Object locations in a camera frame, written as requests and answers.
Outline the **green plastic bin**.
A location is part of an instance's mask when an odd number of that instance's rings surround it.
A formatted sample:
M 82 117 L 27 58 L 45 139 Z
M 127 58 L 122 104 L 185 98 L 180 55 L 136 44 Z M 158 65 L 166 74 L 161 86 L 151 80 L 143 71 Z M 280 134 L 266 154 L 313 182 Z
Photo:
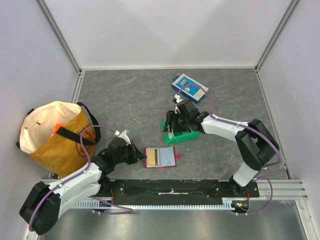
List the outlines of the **green plastic bin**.
M 191 131 L 191 132 L 173 132 L 174 137 L 169 139 L 168 132 L 163 132 L 164 134 L 164 141 L 168 144 L 178 144 L 180 142 L 188 141 L 188 140 L 195 140 L 198 138 L 200 132 L 198 131 Z

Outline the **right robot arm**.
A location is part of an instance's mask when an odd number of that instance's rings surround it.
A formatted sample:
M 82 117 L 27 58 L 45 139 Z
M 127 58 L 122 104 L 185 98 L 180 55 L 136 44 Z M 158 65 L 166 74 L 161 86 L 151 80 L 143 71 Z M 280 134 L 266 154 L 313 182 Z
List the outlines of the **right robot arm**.
M 169 134 L 199 132 L 231 140 L 237 144 L 242 164 L 229 179 L 229 191 L 235 197 L 247 191 L 249 183 L 271 164 L 274 156 L 282 161 L 280 147 L 266 126 L 258 119 L 239 122 L 200 112 L 189 99 L 175 101 L 175 110 L 166 112 L 163 131 Z

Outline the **white credit card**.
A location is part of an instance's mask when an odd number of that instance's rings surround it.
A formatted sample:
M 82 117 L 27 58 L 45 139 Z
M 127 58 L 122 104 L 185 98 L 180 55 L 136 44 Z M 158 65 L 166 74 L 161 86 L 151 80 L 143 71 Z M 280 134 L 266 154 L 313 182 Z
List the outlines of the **white credit card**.
M 168 133 L 168 137 L 169 137 L 169 139 L 172 139 L 172 138 L 174 138 L 174 137 L 175 137 L 175 135 L 174 135 L 174 133 L 173 133 L 173 132 L 169 132 L 169 133 Z

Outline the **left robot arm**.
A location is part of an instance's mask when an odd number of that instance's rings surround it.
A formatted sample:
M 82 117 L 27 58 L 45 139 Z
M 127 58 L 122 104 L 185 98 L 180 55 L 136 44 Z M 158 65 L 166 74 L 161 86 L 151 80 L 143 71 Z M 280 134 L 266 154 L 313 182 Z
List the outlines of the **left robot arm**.
M 110 191 L 108 174 L 121 163 L 135 164 L 146 159 L 134 142 L 115 137 L 107 148 L 101 150 L 89 163 L 70 175 L 46 184 L 35 184 L 19 210 L 28 223 L 29 230 L 38 235 L 47 233 L 58 219 L 83 199 Z

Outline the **red card holder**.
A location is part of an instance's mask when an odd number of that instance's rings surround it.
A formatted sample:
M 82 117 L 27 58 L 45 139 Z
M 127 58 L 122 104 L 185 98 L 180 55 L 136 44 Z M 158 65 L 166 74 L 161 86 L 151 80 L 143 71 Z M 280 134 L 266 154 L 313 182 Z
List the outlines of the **red card holder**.
M 158 168 L 174 168 L 177 166 L 177 160 L 182 156 L 181 153 L 176 153 L 174 147 L 145 147 L 144 154 L 147 156 L 147 148 L 158 148 L 159 165 L 156 167 L 147 167 L 147 158 L 144 160 L 144 167 L 147 169 Z

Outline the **gold credit card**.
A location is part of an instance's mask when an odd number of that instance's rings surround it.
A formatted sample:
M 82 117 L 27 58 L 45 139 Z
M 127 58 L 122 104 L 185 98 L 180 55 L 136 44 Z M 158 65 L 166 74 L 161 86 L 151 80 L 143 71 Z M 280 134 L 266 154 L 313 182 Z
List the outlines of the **gold credit card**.
M 147 148 L 146 149 L 146 165 L 147 167 L 156 167 L 159 165 L 159 149 Z

